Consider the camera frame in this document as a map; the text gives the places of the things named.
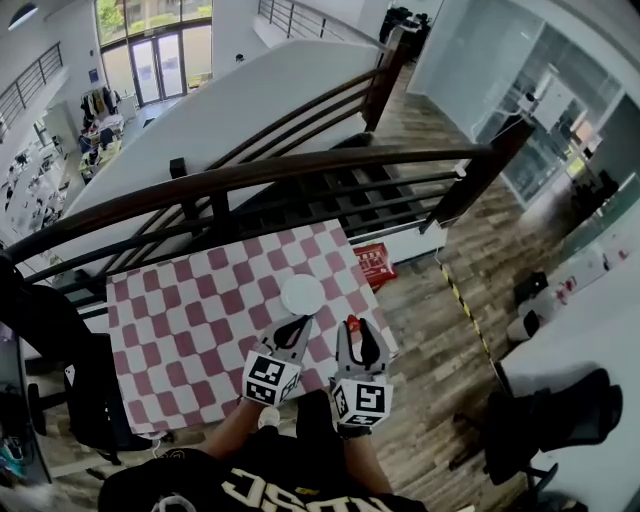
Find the window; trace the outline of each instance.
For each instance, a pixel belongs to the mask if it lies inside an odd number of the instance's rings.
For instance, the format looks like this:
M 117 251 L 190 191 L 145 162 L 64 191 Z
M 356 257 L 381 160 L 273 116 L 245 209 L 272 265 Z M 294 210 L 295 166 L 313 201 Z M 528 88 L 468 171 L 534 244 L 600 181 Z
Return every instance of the window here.
M 186 29 L 182 33 L 187 89 L 193 90 L 211 79 L 211 27 Z
M 129 35 L 180 21 L 180 0 L 127 0 Z
M 102 54 L 104 69 L 109 79 L 109 85 L 122 97 L 135 94 L 133 73 L 129 62 L 129 47 L 120 46 Z
M 212 0 L 183 0 L 182 19 L 195 20 L 211 18 L 213 12 Z
M 96 15 L 100 44 L 105 45 L 126 36 L 124 30 L 123 0 L 97 0 Z

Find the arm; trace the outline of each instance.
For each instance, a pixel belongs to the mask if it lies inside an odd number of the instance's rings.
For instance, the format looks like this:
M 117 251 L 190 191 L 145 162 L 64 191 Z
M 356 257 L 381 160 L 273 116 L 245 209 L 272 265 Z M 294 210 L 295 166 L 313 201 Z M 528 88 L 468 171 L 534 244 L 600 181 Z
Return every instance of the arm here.
M 370 436 L 344 440 L 347 473 L 372 494 L 393 494 Z
M 255 429 L 264 405 L 243 399 L 198 449 L 223 460 L 237 452 Z

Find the white round object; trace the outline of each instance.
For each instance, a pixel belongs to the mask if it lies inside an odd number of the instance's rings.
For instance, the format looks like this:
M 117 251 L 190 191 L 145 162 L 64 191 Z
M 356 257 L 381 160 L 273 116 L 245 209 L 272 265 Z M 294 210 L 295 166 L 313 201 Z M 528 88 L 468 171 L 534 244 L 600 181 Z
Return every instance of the white round object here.
M 322 283 L 306 274 L 289 278 L 282 287 L 280 298 L 294 315 L 315 315 L 326 302 Z

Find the glass wall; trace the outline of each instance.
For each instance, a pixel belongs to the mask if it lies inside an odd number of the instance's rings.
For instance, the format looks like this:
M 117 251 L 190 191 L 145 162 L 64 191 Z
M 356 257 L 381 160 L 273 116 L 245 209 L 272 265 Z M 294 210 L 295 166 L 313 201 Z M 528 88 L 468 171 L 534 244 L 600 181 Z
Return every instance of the glass wall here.
M 135 94 L 127 46 L 120 46 L 114 50 L 104 52 L 102 54 L 102 62 L 104 62 L 104 70 L 111 89 L 118 91 L 118 94 L 122 97 Z
M 211 18 L 213 6 L 211 0 L 183 0 L 182 19 L 196 20 L 198 18 Z
M 182 33 L 184 68 L 189 91 L 197 89 L 213 76 L 211 67 L 211 27 L 186 29 Z
M 508 0 L 453 0 L 438 15 L 422 89 L 470 140 L 522 70 L 543 21 Z
M 100 45 L 124 39 L 127 33 L 132 36 L 182 21 L 211 18 L 212 1 L 95 0 Z
M 212 78 L 212 0 L 95 4 L 107 80 L 121 96 L 136 94 L 143 106 L 195 90 Z
M 127 0 L 129 35 L 180 22 L 180 0 Z
M 127 35 L 124 29 L 122 0 L 97 0 L 96 17 L 100 45 L 117 41 Z
M 619 99 L 621 86 L 602 66 L 555 29 L 546 26 L 529 58 L 488 120 L 478 142 L 488 143 L 509 112 L 523 112 L 525 94 L 535 132 L 504 175 L 528 204 L 561 171 L 574 178 L 587 170 L 587 155 L 600 140 L 596 127 Z

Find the yellow and black tape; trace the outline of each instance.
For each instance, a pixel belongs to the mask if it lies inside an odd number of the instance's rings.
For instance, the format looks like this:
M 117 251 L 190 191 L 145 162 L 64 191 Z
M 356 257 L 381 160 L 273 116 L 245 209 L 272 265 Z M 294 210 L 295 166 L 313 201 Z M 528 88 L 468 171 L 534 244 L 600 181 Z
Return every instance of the yellow and black tape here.
M 491 351 L 489 350 L 489 344 L 487 343 L 487 340 L 485 340 L 484 335 L 480 330 L 480 325 L 478 324 L 478 321 L 473 316 L 471 309 L 469 309 L 469 305 L 464 301 L 464 298 L 462 297 L 460 290 L 456 286 L 456 283 L 453 282 L 453 279 L 451 279 L 449 272 L 447 272 L 447 269 L 444 268 L 443 265 L 440 265 L 440 271 L 442 272 L 442 275 L 444 276 L 445 281 L 449 285 L 449 288 L 451 288 L 451 290 L 453 291 L 453 295 L 455 295 L 456 299 L 462 306 L 462 309 L 464 309 L 465 314 L 469 317 L 469 320 L 471 320 L 471 323 L 473 324 L 473 328 L 475 329 L 476 333 L 478 334 L 478 337 L 480 338 L 480 341 L 482 342 L 484 351 L 487 353 L 487 356 L 489 357 L 489 359 L 491 359 Z
M 498 378 L 500 385 L 502 386 L 505 393 L 507 393 L 508 395 L 511 395 L 510 387 L 506 382 L 502 368 L 498 369 L 496 363 L 493 361 L 493 358 L 491 357 L 491 350 L 489 349 L 489 344 L 487 343 L 487 340 L 485 339 L 484 335 L 482 334 L 482 331 L 480 330 L 480 324 L 478 324 L 478 321 L 473 316 L 473 313 L 471 312 L 469 305 L 465 302 L 464 298 L 462 297 L 462 294 L 460 293 L 460 290 L 458 289 L 456 284 L 453 282 L 453 279 L 451 279 L 451 276 L 449 275 L 449 272 L 447 271 L 447 269 L 444 268 L 444 265 L 442 265 L 442 263 L 440 263 L 439 261 L 437 261 L 437 263 L 438 263 L 438 266 L 440 267 L 440 271 L 442 272 L 442 276 L 444 277 L 445 281 L 449 285 L 449 288 L 451 288 L 451 291 L 453 292 L 453 295 L 455 296 L 456 300 L 462 306 L 462 309 L 464 310 L 465 314 L 469 317 L 469 320 L 471 321 L 471 324 L 473 325 L 473 329 L 476 331 L 478 338 L 480 338 L 480 341 L 482 342 L 482 347 L 484 348 L 484 351 L 487 354 L 487 358 L 489 359 L 489 364 L 491 364 L 491 368 L 496 374 L 496 377 Z

